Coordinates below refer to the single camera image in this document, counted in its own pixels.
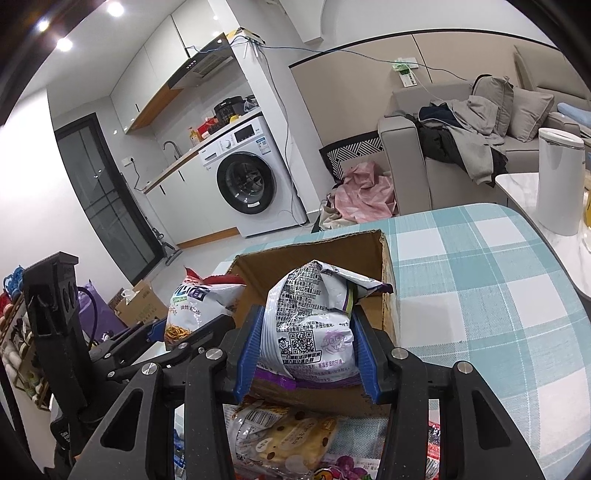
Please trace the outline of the white noodle snack bag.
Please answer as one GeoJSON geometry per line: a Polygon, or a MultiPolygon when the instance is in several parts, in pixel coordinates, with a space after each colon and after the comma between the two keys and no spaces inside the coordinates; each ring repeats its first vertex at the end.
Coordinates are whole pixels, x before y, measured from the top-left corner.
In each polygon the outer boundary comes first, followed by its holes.
{"type": "Polygon", "coordinates": [[[245,287],[245,280],[238,275],[200,277],[186,267],[183,281],[170,298],[165,344],[172,347],[218,316],[232,316],[245,287]]]}

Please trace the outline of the purple white snack bag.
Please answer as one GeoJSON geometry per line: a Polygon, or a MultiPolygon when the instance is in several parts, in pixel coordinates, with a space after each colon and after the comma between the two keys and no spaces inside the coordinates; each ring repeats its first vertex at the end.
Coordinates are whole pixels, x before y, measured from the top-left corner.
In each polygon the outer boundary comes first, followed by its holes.
{"type": "Polygon", "coordinates": [[[353,307],[393,286],[320,260],[290,271],[267,294],[256,375],[287,390],[359,382],[353,307]]]}

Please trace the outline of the beige cookie bread packet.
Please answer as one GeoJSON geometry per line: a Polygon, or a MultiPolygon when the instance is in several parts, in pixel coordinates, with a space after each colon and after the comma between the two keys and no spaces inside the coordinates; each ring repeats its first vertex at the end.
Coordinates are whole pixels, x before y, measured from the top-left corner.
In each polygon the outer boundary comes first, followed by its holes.
{"type": "Polygon", "coordinates": [[[339,423],[335,415],[263,401],[226,406],[224,415],[236,467],[294,479],[318,468],[339,423]]]}

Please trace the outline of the purple plastic bag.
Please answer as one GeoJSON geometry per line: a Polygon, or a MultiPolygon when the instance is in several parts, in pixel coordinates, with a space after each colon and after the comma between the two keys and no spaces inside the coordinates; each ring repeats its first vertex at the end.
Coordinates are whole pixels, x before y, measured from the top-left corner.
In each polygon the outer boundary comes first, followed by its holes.
{"type": "Polygon", "coordinates": [[[79,321],[82,331],[95,343],[102,343],[123,332],[125,324],[98,294],[94,285],[88,282],[78,286],[79,321]]]}

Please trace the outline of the small cardboard box on floor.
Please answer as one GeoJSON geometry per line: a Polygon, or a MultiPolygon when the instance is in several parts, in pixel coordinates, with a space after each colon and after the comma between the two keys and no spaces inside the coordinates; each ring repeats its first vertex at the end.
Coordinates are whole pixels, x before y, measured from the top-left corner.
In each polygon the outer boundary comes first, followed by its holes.
{"type": "Polygon", "coordinates": [[[131,289],[121,292],[114,311],[125,325],[131,327],[139,322],[166,319],[168,307],[157,297],[151,285],[141,280],[131,289]]]}

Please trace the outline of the shoe rack with shoes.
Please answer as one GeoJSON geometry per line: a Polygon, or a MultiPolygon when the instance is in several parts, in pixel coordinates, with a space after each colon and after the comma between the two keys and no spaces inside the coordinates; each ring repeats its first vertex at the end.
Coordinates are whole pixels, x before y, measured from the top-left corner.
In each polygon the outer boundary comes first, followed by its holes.
{"type": "Polygon", "coordinates": [[[12,385],[49,411],[49,385],[42,372],[24,298],[24,268],[1,282],[1,360],[12,385]]]}

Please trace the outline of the red barcode snack packet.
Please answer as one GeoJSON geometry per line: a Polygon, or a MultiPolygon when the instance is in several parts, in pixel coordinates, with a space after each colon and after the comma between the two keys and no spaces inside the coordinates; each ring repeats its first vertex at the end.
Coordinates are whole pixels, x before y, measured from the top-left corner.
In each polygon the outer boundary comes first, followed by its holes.
{"type": "Polygon", "coordinates": [[[429,422],[426,479],[438,480],[440,473],[440,449],[441,449],[441,426],[438,423],[429,422]]]}

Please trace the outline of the white front-load washing machine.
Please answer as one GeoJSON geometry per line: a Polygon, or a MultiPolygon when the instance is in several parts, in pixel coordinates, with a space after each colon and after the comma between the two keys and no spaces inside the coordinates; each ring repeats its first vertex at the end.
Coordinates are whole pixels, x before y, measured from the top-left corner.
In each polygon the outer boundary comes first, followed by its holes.
{"type": "Polygon", "coordinates": [[[308,224],[296,185],[262,114],[243,120],[198,153],[222,211],[243,237],[308,224]]]}

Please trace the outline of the black patterned basket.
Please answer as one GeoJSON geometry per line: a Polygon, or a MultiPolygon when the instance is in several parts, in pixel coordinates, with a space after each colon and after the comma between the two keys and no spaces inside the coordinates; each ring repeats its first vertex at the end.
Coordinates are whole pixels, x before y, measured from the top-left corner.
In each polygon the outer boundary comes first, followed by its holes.
{"type": "Polygon", "coordinates": [[[346,161],[383,151],[384,147],[378,132],[370,131],[325,145],[320,149],[320,155],[332,179],[339,182],[345,175],[344,164],[346,161]]]}

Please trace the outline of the black rice cooker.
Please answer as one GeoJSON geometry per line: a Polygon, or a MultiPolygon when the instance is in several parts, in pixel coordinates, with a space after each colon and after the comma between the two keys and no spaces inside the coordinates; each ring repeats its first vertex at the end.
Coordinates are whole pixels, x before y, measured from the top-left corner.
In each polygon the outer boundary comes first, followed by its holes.
{"type": "Polygon", "coordinates": [[[245,99],[242,96],[228,97],[214,106],[213,111],[218,124],[221,126],[228,125],[232,116],[242,116],[245,113],[245,99]]]}

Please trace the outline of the white marble side table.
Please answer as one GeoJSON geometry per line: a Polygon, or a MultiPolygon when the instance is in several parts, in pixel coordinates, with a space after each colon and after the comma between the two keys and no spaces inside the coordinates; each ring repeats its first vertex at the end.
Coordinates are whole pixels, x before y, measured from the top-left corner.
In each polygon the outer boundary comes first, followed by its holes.
{"type": "Polygon", "coordinates": [[[564,236],[548,230],[537,220],[538,177],[537,173],[503,174],[496,178],[496,185],[553,251],[578,294],[589,301],[590,230],[581,220],[576,235],[564,236]]]}

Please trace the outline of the pile of clothes on sofa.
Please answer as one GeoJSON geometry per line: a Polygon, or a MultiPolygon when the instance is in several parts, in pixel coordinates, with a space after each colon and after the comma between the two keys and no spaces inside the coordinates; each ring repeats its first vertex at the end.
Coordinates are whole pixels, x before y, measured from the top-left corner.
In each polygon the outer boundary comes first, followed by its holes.
{"type": "Polygon", "coordinates": [[[422,107],[413,118],[425,156],[460,167],[473,183],[495,185],[507,172],[507,158],[497,132],[498,106],[471,95],[422,107]]]}

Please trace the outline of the range hood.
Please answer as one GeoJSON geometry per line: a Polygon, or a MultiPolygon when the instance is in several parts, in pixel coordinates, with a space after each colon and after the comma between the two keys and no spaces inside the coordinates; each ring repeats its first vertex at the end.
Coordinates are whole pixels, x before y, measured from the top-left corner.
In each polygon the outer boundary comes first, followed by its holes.
{"type": "Polygon", "coordinates": [[[233,59],[235,55],[228,38],[221,33],[181,65],[168,79],[167,87],[170,90],[197,87],[228,66],[233,59]]]}

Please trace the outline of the white power strip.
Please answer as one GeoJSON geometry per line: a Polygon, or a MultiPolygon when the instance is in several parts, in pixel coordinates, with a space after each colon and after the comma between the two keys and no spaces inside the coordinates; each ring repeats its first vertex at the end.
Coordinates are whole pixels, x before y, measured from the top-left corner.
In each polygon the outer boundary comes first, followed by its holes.
{"type": "Polygon", "coordinates": [[[415,57],[399,58],[394,61],[392,67],[394,71],[399,74],[404,88],[410,88],[419,85],[419,82],[413,73],[414,70],[420,68],[415,57]]]}

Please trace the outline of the grey sofa cushion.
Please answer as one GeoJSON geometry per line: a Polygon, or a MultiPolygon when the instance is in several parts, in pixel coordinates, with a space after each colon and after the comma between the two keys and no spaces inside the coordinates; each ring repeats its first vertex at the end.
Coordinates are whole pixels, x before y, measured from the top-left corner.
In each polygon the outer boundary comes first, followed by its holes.
{"type": "Polygon", "coordinates": [[[533,140],[552,110],[554,100],[552,94],[515,87],[509,135],[523,143],[533,140]]]}

